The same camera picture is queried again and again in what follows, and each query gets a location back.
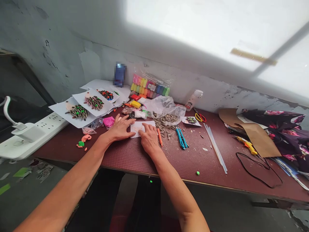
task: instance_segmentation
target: pencil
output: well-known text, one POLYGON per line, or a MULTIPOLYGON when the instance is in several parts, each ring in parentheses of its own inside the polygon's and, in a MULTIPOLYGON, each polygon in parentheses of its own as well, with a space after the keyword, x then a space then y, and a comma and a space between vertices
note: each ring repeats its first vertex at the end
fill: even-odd
POLYGON ((157 128, 157 132, 158 132, 158 135, 159 135, 159 141, 160 141, 161 147, 163 147, 162 138, 161 138, 161 133, 160 133, 159 128, 157 128))

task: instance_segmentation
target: hand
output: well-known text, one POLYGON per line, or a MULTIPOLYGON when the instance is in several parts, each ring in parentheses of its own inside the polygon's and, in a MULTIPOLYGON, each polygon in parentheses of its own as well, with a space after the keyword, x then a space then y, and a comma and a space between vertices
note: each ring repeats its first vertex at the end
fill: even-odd
POLYGON ((114 125, 110 128, 109 131, 103 134, 106 134, 112 140, 112 142, 127 139, 135 135, 135 132, 127 132, 126 129, 130 124, 133 124, 136 119, 126 120, 129 117, 129 115, 126 115, 119 120, 119 116, 120 114, 117 114, 114 125))
POLYGON ((152 153, 161 150, 158 144, 157 129, 149 124, 142 123, 145 127, 145 132, 139 130, 138 133, 142 138, 142 146, 144 150, 151 156, 152 153))

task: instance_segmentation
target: white power strip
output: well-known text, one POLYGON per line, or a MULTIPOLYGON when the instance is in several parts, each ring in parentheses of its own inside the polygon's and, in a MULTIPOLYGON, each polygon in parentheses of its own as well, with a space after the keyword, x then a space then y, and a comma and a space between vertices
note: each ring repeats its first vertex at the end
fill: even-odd
POLYGON ((68 123, 58 114, 51 113, 36 123, 36 126, 45 132, 41 139, 35 142, 28 142, 14 135, 0 143, 0 157, 14 160, 25 159, 61 131, 68 123))

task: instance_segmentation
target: dark red table top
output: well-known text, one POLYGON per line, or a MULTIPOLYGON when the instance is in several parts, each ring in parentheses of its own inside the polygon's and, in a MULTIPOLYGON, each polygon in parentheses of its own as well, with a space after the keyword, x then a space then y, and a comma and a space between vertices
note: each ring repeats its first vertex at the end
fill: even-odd
MULTIPOLYGON (((110 116, 115 117, 117 113, 121 113, 122 109, 118 108, 116 112, 110 113, 110 116)), ((250 155, 248 149, 242 143, 239 143, 233 135, 228 133, 229 130, 224 127, 223 121, 217 114, 203 110, 199 110, 199 113, 203 114, 207 119, 206 124, 212 130, 228 173, 227 175, 224 173, 214 149, 211 149, 211 141, 204 126, 196 127, 181 122, 179 127, 181 129, 185 128, 185 131, 182 131, 182 133, 189 148, 187 150, 181 149, 177 134, 174 132, 170 140, 167 140, 167 137, 162 138, 164 144, 162 150, 183 180, 230 190, 253 192, 268 195, 269 197, 309 202, 308 192, 272 160, 269 160, 269 164, 280 176, 283 185, 271 189, 250 176, 235 155, 236 152, 250 155)), ((186 116, 194 116, 194 114, 195 112, 192 110, 187 112, 186 116)), ((92 139, 85 143, 85 147, 88 149, 94 144, 98 136, 106 131, 106 128, 99 128, 96 131, 97 134, 92 135, 92 139)), ((69 124, 39 148, 33 156, 50 160, 78 162, 86 153, 84 149, 77 148, 76 146, 82 136, 81 129, 77 129, 69 124)), ((252 174, 269 185, 280 183, 278 177, 271 170, 266 170, 246 158, 242 160, 252 174)), ((114 142, 107 149, 102 166, 145 175, 157 175, 153 162, 143 150, 141 138, 114 142)), ((309 186, 309 181, 304 177, 300 177, 300 180, 309 186)))

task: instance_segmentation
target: purple floral cloth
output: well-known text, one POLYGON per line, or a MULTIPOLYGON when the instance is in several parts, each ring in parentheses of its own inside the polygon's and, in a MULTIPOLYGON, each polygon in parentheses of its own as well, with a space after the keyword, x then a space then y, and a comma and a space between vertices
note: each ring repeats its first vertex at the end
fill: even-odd
POLYGON ((297 162, 299 171, 309 173, 309 131, 302 130, 300 126, 305 114, 243 109, 243 115, 267 126, 266 132, 281 155, 297 162))

